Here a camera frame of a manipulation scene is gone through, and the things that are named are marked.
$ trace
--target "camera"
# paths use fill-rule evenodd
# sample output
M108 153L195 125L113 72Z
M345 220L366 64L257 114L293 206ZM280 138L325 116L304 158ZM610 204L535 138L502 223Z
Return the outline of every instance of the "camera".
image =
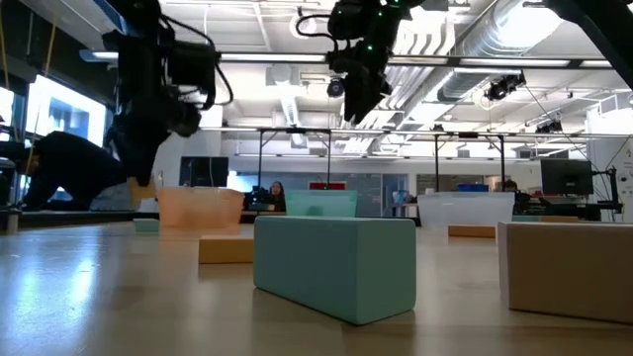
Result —
M327 96L330 98L340 98L345 94L345 86L343 80L340 77L333 76L327 85Z

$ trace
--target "cable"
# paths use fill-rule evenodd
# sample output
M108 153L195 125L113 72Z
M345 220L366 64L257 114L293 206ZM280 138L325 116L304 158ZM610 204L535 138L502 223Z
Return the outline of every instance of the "cable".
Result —
M167 15L161 15L160 18L164 22L170 22L172 24L178 25L178 26L180 26L183 29L189 30L189 31L191 31L194 34L203 37L205 40L207 40L207 42L210 45L214 44L213 40L211 40L211 38L209 36L205 35L205 33L203 33L200 30L197 30L197 29L195 29L195 28L193 28L193 27L191 27L189 25L183 24L180 21L175 20L175 19L173 19L173 18L171 18L171 17L169 17ZM216 63L216 71L220 75L220 78L222 79L223 83L225 84L226 89L228 90L228 100L226 102L223 102L223 103L217 103L216 105L220 105L220 106L228 105L228 104L232 103L232 101L233 101L233 90L230 87L230 84L228 83L228 80L226 80L226 76L222 72L222 70L220 69L220 65L218 63Z
M309 38L319 38L319 37L328 38L334 43L334 52L338 52L338 42L334 39L332 35L326 34L326 33L307 34L301 31L299 26L301 25L303 21L306 21L309 19L329 19L329 15L307 15L300 18L299 21L297 21L297 24L295 24L295 29L297 30L297 33L301 36L309 37Z
M525 85L525 89L527 89L527 91L530 93L530 95L532 96L532 98L534 99L534 102L536 102L536 104L541 108L541 110L543 111L543 113L545 113L545 116L547 116L547 118L551 121L554 121L554 119L550 116L550 113L547 112L547 110L545 110L545 108L543 107L543 105L541 105L541 103L538 101L538 99L536 98L536 96L534 95L534 93L532 93L532 91L530 90L530 88ZM581 151L581 148L578 147L578 145L564 132L561 132L561 134L563 134L563 136L576 148L576 150L578 152L581 153L581 155L591 164L591 166L598 172L601 172L601 170L595 165L593 164L593 162L591 162L591 160L589 159L589 157ZM600 174L600 178L602 179L602 185L604 185L604 192L607 196L607 199L604 199L604 197L602 196L602 199L604 200L610 200L608 199L609 196L609 190L606 187L606 181L604 180L604 176L602 176Z
M613 161L615 160L615 158L617 157L618 154L620 154L620 152L622 151L622 149L624 148L624 146L626 146L626 143L629 142L629 139L631 139L633 137L633 133L630 134L628 137L626 137L626 139L624 140L624 142L622 143L622 145L620 146L620 149L617 150L617 152L615 152L615 154L613 154L613 157L611 158L611 160L609 160L608 163L606 163L606 166L604 168L604 170L609 169L609 166L611 165L611 163L613 163Z
M228 100L223 103L218 103L217 105L224 106L233 102L233 89L228 84L228 80L226 80L225 73L220 69L220 65L216 64L216 71L220 75L222 82L225 84L226 89L228 90Z

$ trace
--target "computer monitor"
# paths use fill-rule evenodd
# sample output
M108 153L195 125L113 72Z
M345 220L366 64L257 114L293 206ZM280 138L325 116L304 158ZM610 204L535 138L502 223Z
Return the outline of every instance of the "computer monitor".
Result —
M228 157L182 157L180 185L189 187L226 187Z
M593 194L591 163L574 159L541 160L544 195Z

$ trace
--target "mint green foam block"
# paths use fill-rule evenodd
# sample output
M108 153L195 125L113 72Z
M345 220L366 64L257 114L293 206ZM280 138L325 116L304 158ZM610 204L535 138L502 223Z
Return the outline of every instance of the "mint green foam block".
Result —
M358 192L293 190L286 192L286 212L290 217L356 217Z
M415 224L410 220L259 217L257 288L366 324L415 305Z

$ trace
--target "person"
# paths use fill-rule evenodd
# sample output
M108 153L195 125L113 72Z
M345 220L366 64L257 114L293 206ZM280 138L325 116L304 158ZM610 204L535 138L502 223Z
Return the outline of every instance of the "person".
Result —
M129 210L130 189L123 164L105 149L70 133L54 132L27 148L19 162L31 176L22 201L26 211ZM62 188L72 200L48 201Z
M275 205L275 212L286 212L286 194L281 182L274 182L270 186L271 204Z

